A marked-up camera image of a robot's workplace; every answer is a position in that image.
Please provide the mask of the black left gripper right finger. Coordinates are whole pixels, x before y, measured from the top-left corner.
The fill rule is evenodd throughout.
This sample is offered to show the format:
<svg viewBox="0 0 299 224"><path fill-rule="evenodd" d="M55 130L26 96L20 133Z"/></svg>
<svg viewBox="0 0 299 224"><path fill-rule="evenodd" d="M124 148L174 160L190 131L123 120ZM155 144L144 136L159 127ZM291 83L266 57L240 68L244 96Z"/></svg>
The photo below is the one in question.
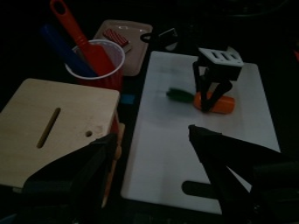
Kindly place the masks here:
<svg viewBox="0 0 299 224"><path fill-rule="evenodd" d="M226 224L299 224L299 161L203 127L188 130Z"/></svg>

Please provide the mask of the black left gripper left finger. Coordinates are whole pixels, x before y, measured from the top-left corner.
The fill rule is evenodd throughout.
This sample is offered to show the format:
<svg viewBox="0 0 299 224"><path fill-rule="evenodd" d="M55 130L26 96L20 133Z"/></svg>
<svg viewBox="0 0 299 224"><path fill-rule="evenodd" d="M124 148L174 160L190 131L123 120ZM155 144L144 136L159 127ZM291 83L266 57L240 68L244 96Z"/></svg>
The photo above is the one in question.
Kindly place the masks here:
<svg viewBox="0 0 299 224"><path fill-rule="evenodd" d="M23 224L99 224L118 136L108 134L47 164L23 186Z"/></svg>

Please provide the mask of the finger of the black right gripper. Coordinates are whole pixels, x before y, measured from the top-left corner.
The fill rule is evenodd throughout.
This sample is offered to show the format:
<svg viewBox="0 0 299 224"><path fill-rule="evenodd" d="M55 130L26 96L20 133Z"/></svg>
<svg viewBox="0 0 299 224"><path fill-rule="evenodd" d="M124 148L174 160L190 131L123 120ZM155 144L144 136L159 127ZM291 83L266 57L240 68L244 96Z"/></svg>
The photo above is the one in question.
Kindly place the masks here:
<svg viewBox="0 0 299 224"><path fill-rule="evenodd" d="M208 97L207 97L207 87L204 86L204 77L202 76L200 63L195 61L192 63L192 72L195 80L196 94L194 97L194 106L203 112L208 111Z"/></svg>
<svg viewBox="0 0 299 224"><path fill-rule="evenodd" d="M231 113L234 110L234 98L226 96L226 93L232 89L230 81L223 81L212 92L207 91L208 111L214 113Z"/></svg>

